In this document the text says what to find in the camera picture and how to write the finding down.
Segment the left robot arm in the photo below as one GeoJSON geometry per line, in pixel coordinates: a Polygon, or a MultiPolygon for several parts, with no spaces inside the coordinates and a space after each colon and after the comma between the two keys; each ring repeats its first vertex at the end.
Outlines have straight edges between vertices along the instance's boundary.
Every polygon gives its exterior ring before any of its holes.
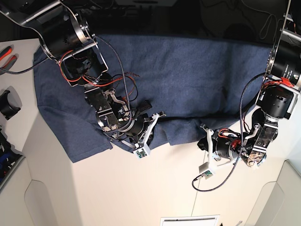
{"type": "Polygon", "coordinates": [[[198,142],[208,160],[239,157],[247,166],[259,166],[267,157],[269,144],[277,138],[278,121],[289,119],[301,94],[301,2],[288,1],[280,36],[267,61],[266,72],[252,115],[252,128],[236,133],[228,128],[209,131],[198,142]]]}

